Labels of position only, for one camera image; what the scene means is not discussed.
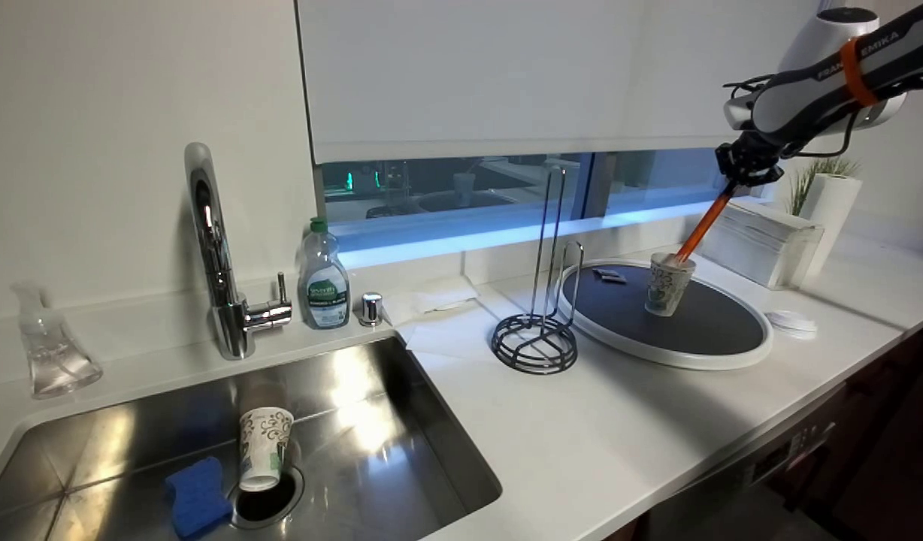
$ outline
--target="wire stand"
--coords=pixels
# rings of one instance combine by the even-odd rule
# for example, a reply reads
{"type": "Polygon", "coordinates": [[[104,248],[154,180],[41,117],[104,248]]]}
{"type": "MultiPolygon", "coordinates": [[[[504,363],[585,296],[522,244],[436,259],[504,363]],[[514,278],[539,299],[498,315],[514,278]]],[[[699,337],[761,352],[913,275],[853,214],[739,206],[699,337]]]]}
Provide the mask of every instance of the wire stand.
{"type": "Polygon", "coordinates": [[[550,185],[552,185],[552,170],[547,173],[544,185],[544,211],[542,211],[542,236],[539,236],[539,257],[536,257],[536,271],[533,271],[533,296],[529,296],[529,314],[518,314],[501,320],[494,327],[490,350],[494,355],[507,363],[511,370],[533,374],[533,376],[552,376],[576,360],[576,337],[571,331],[575,325],[575,306],[576,306],[576,291],[580,279],[575,279],[575,301],[571,301],[571,315],[559,315],[559,296],[557,296],[557,244],[559,244],[559,217],[562,217],[562,200],[566,200],[566,170],[559,170],[559,196],[550,202],[550,185]],[[539,314],[539,282],[542,282],[542,269],[544,269],[544,248],[547,248],[547,217],[550,206],[557,206],[552,214],[552,236],[550,236],[550,254],[547,254],[547,291],[544,291],[544,306],[539,314]]]}

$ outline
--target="white cup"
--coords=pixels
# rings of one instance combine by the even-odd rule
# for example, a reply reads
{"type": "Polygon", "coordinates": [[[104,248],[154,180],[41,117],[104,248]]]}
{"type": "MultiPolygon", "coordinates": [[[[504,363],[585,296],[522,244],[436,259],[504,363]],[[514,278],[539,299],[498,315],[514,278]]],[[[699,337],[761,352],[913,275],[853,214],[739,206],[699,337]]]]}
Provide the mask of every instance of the white cup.
{"type": "Polygon", "coordinates": [[[240,489],[264,494],[280,484],[293,419],[280,405],[259,405],[240,419],[240,489]]]}

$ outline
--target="window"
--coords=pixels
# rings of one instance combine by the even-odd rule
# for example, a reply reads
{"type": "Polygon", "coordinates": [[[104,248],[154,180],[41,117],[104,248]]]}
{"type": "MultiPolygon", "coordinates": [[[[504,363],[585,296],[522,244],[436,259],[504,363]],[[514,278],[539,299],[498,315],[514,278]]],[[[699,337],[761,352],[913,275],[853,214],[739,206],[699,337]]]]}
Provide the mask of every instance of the window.
{"type": "Polygon", "coordinates": [[[544,196],[562,221],[583,221],[708,202],[719,187],[708,147],[317,167],[338,251],[536,225],[544,196]]]}

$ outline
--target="faucet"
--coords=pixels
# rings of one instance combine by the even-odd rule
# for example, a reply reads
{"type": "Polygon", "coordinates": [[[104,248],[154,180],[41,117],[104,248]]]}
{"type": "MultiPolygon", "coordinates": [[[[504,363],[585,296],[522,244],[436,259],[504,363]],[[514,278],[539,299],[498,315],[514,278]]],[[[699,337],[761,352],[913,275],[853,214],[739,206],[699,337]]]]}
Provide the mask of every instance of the faucet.
{"type": "Polygon", "coordinates": [[[200,254],[200,269],[210,291],[210,334],[222,359],[248,359],[259,331],[282,327],[292,320],[292,301],[286,299],[286,279],[275,278],[272,301],[248,309],[238,291],[228,262],[228,240],[222,225],[219,189],[214,161],[205,145],[185,145],[185,180],[193,230],[200,254]]]}

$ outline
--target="sink basin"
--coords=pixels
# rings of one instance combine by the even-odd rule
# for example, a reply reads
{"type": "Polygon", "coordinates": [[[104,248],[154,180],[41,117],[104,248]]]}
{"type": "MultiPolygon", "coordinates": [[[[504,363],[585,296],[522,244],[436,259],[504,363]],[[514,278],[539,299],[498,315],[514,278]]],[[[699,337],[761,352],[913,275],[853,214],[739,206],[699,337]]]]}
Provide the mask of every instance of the sink basin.
{"type": "Polygon", "coordinates": [[[421,537],[498,500],[421,363],[386,337],[27,430],[0,473],[0,537],[173,537],[165,477],[200,458],[242,502],[206,537],[421,537]],[[289,504],[233,489],[238,416],[259,402],[297,419],[289,504]]]}

